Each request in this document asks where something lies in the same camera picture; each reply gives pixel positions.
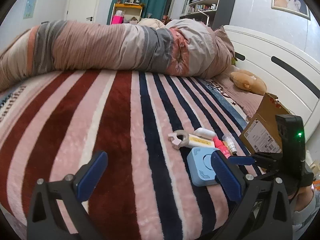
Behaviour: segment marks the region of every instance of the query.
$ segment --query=light blue device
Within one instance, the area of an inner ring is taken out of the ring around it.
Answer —
[[[211,154],[218,148],[194,147],[187,157],[191,180],[195,186],[217,184],[216,173],[211,166]]]

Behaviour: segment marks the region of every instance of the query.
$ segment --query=blue gripper pad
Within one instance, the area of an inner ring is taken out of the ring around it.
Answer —
[[[255,164],[255,159],[250,156],[230,156],[228,161],[234,165],[247,165]]]
[[[88,164],[83,165],[75,175],[73,183],[76,198],[87,201],[108,166],[108,155],[104,151],[95,153]]]
[[[240,203],[245,190],[243,173],[237,166],[230,163],[220,151],[211,154],[211,166],[228,198]]]

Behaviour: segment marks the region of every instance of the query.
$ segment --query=door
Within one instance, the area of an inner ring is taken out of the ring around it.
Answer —
[[[98,0],[70,0],[67,10],[67,20],[94,23],[95,11],[98,5]]]

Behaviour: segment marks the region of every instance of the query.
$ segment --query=poster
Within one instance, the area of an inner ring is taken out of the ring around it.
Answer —
[[[26,8],[24,9],[23,18],[29,19],[33,17],[37,0],[27,0]]]

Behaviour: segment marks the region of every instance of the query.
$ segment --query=pink plastic object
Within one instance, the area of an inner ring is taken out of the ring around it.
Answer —
[[[218,148],[226,158],[231,156],[228,148],[219,140],[218,136],[213,137],[212,141],[214,142],[215,147]]]
[[[111,24],[121,24],[121,23],[123,23],[123,19],[124,19],[124,17],[115,15],[112,18]]]

